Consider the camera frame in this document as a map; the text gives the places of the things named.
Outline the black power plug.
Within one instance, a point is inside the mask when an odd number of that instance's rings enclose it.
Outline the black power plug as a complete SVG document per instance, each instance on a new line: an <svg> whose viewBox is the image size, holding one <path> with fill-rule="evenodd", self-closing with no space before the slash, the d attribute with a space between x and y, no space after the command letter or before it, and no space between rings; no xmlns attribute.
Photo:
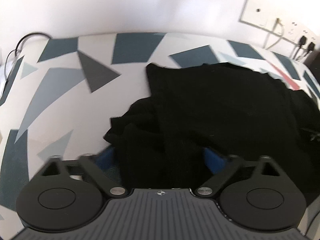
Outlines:
<svg viewBox="0 0 320 240"><path fill-rule="evenodd" d="M303 57L307 57L308 54L310 54L313 50L315 49L315 43L314 42L310 42L308 44L308 47L306 48L305 54Z"/></svg>
<svg viewBox="0 0 320 240"><path fill-rule="evenodd" d="M297 60L298 59L298 53L299 51L302 49L302 47L306 44L306 41L307 41L307 38L306 36L302 36L300 39L299 39L299 42L298 42L298 49L296 51L296 55L295 55L295 59Z"/></svg>

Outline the white wall socket strip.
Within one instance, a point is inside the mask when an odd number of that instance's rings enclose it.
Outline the white wall socket strip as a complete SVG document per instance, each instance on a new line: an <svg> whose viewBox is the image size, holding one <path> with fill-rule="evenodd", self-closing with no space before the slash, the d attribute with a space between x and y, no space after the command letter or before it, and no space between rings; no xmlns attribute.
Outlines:
<svg viewBox="0 0 320 240"><path fill-rule="evenodd" d="M299 39L304 35L306 44L301 50L306 51L310 42L319 46L319 35L304 25L280 6L278 0L245 0L239 22L267 33L263 48L271 50L281 41L288 42L298 48Z"/></svg>

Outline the black box appliance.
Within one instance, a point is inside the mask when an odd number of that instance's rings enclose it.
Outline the black box appliance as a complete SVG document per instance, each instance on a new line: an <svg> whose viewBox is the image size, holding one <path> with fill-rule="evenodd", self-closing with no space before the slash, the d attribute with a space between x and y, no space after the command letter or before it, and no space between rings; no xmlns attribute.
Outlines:
<svg viewBox="0 0 320 240"><path fill-rule="evenodd" d="M314 76L319 75L320 52L314 50L304 60L304 64L311 70Z"/></svg>

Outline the geometric patterned table cloth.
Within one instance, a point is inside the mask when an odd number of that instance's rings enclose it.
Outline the geometric patterned table cloth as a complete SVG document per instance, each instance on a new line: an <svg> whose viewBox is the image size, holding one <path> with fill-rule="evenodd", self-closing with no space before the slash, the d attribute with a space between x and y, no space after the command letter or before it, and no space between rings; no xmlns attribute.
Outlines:
<svg viewBox="0 0 320 240"><path fill-rule="evenodd" d="M1 239L23 225L22 187L52 156L65 160L102 151L110 118L149 94L145 67L182 68L230 62L268 73L319 102L306 65L278 53L217 37L122 33L31 42L1 77Z"/></svg>

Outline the black garment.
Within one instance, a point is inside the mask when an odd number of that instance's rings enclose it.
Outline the black garment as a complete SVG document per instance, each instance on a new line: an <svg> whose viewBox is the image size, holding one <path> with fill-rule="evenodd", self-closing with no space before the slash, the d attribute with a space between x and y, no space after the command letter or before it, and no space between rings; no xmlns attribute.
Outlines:
<svg viewBox="0 0 320 240"><path fill-rule="evenodd" d="M110 120L126 187L198 187L205 150L271 156L304 194L319 196L319 109L303 90L230 63L170 69L148 64L151 95Z"/></svg>

